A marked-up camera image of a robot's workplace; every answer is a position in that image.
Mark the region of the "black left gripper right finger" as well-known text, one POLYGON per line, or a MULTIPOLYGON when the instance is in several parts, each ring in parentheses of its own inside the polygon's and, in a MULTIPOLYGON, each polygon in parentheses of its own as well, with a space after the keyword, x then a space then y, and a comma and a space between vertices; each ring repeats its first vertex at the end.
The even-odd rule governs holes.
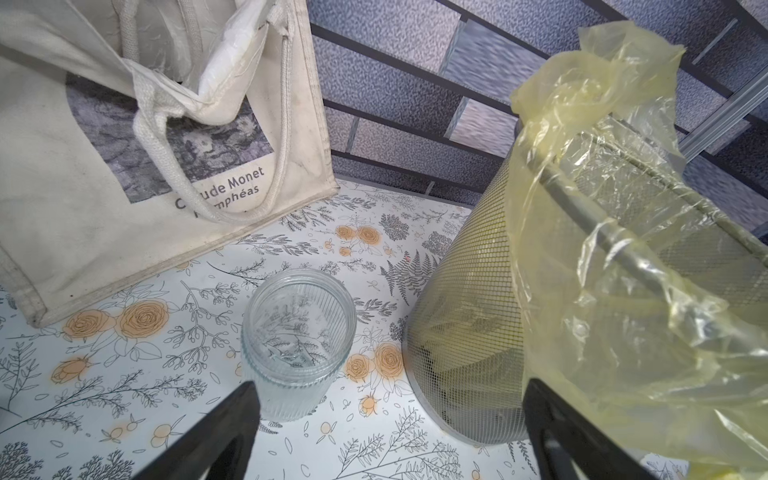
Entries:
POLYGON ((528 381, 523 412, 543 479, 653 477, 544 381, 528 381))

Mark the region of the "yellow plastic bin liner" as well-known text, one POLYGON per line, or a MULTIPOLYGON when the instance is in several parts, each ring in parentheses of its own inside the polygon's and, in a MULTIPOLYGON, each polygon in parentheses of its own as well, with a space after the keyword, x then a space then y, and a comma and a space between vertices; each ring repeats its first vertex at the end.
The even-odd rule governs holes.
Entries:
POLYGON ((696 479, 767 475, 767 249, 672 168, 684 48, 583 28, 511 97, 525 375, 696 479))

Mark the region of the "glass jar with green lid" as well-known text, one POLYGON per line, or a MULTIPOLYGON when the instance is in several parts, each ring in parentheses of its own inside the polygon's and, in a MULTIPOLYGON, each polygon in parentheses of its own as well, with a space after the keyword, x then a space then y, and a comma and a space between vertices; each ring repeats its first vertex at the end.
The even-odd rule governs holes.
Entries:
POLYGON ((347 360, 356 325, 351 295, 327 273, 286 270, 259 286, 244 314, 241 354, 261 416, 283 423, 310 414, 347 360))

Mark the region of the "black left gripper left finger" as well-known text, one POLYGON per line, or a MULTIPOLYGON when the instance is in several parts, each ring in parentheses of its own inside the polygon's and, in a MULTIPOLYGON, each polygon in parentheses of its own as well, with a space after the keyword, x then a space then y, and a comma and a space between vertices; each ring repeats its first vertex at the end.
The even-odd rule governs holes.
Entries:
POLYGON ((260 423, 256 386, 246 381, 205 415, 137 479, 243 479, 260 423))

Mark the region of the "grey mesh waste bin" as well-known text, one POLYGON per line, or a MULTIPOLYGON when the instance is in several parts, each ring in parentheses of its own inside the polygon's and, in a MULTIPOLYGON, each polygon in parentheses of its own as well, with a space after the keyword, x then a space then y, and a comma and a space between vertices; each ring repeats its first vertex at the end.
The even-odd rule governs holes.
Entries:
POLYGON ((522 310, 505 199, 509 158, 460 230, 408 320, 406 371, 424 409, 472 443, 525 436, 522 310))

